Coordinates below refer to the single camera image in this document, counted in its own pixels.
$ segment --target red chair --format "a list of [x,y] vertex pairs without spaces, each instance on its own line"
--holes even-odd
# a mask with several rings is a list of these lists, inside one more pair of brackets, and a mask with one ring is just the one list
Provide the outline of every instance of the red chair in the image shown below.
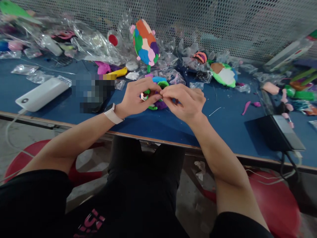
[[[293,194],[283,182],[263,184],[278,180],[275,175],[264,171],[256,173],[249,176],[249,181],[272,235],[276,238],[296,238],[300,229],[300,211]],[[276,180],[265,179],[259,175]],[[203,195],[216,203],[214,192],[203,190]]]
[[[32,155],[37,155],[38,152],[49,142],[50,140],[42,140],[39,142],[36,142],[24,150],[26,152],[29,152]],[[97,148],[103,146],[103,142],[98,142],[94,143],[89,149]],[[17,157],[14,158],[14,160],[11,162],[9,165],[6,173],[5,173],[5,178],[10,176],[11,174],[23,169],[30,161],[32,157],[21,152],[17,155]],[[15,176],[8,178],[4,181],[4,183],[7,183],[10,179],[14,178]],[[74,187],[77,187],[81,184],[87,183],[89,181],[98,179],[102,177],[102,172],[86,172],[86,173],[80,173],[76,170],[76,160],[74,161],[69,174],[68,174],[69,179],[73,183]]]

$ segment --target metal mesh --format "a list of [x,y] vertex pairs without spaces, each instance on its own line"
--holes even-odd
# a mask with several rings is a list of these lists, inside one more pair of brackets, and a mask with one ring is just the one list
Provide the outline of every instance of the metal mesh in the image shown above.
[[[157,37],[208,51],[266,62],[288,43],[317,29],[316,0],[14,0],[24,9],[50,16],[72,13],[102,33],[116,29],[131,10]],[[317,44],[306,54],[317,58]]]

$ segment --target hand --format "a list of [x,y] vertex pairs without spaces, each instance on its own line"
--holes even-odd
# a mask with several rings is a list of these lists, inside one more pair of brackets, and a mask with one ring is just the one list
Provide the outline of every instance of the hand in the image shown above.
[[160,94],[171,112],[188,125],[198,122],[204,116],[201,110],[206,98],[200,89],[190,89],[183,84],[176,84],[164,88]]
[[[148,89],[151,90],[151,94],[146,101],[143,101],[140,98],[140,94]],[[162,98],[161,94],[154,94],[155,92],[160,92],[161,90],[160,86],[153,83],[151,77],[130,82],[126,87],[122,102],[115,107],[115,113],[121,119],[130,115],[139,114]]]

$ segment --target smartwatch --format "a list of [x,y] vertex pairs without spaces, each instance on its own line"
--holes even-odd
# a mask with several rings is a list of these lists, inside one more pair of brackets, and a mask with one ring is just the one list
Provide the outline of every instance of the smartwatch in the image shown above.
[[119,124],[120,122],[123,122],[124,119],[122,120],[121,118],[119,118],[115,112],[114,112],[114,109],[115,109],[115,104],[112,103],[110,104],[109,106],[106,107],[105,109],[105,112],[104,114],[106,115],[106,117],[108,117],[108,119],[110,121],[112,121],[114,124]]

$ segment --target floor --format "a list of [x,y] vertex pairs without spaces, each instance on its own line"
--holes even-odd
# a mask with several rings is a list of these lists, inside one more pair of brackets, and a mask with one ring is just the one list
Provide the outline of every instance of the floor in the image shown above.
[[[5,128],[7,121],[0,120],[0,178],[17,156],[18,152],[9,147],[5,140]],[[11,142],[19,147],[25,148],[28,145],[40,140],[51,139],[58,133],[52,130],[14,123],[9,130]],[[109,153],[111,143],[106,143],[105,147],[87,150],[82,153],[76,163],[79,172],[102,171],[109,164]],[[96,193],[107,182],[107,176],[91,181],[73,189],[67,198],[66,210],[70,211],[79,205],[90,195]],[[208,175],[203,176],[203,187],[212,189],[213,179]],[[187,174],[182,171],[180,187],[177,192],[177,211],[176,216],[185,228],[190,237],[204,238],[209,237],[216,218],[216,206],[206,199],[197,190]],[[299,237],[316,237],[312,230],[316,230],[316,218],[302,215],[302,227]]]

